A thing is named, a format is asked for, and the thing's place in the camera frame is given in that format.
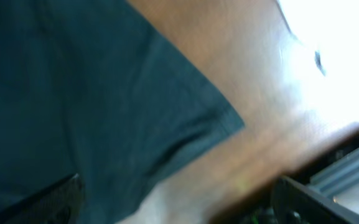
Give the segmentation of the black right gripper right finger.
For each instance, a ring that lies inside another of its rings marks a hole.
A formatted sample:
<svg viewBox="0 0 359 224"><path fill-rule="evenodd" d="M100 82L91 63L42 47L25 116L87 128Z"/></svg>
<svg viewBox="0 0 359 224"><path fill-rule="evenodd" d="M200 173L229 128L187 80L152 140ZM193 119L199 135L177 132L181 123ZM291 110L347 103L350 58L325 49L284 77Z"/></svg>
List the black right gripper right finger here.
<svg viewBox="0 0 359 224"><path fill-rule="evenodd" d="M271 206L278 223L359 224L359 214L286 176L275 182Z"/></svg>

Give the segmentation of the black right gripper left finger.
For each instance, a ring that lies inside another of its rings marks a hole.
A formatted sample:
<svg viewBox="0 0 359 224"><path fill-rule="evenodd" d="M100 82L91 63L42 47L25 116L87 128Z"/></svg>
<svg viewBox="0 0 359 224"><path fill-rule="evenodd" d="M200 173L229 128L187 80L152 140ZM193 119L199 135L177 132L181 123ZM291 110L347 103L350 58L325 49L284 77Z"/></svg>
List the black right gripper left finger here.
<svg viewBox="0 0 359 224"><path fill-rule="evenodd" d="M84 200L85 184L72 174L0 211L0 224L76 223Z"/></svg>

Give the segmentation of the dark green Nike t-shirt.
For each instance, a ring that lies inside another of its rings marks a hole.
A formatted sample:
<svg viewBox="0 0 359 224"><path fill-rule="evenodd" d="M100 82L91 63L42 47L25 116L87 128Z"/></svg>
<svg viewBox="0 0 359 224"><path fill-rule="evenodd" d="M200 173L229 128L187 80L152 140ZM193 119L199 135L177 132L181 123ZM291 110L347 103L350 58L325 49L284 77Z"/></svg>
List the dark green Nike t-shirt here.
<svg viewBox="0 0 359 224"><path fill-rule="evenodd" d="M0 1L0 210L77 173L80 223L117 223L243 127L126 1Z"/></svg>

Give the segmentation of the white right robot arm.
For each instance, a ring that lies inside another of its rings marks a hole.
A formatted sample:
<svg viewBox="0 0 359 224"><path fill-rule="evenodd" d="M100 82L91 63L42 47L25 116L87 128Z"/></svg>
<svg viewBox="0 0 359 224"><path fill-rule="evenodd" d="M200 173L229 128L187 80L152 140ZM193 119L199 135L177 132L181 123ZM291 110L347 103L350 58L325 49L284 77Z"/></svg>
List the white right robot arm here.
<svg viewBox="0 0 359 224"><path fill-rule="evenodd" d="M335 196L359 185L359 148L310 177L304 185L290 177L278 179L270 205L246 212L234 223L357 224L359 213L340 205ZM0 211L0 223L76 223L85 186L69 175Z"/></svg>

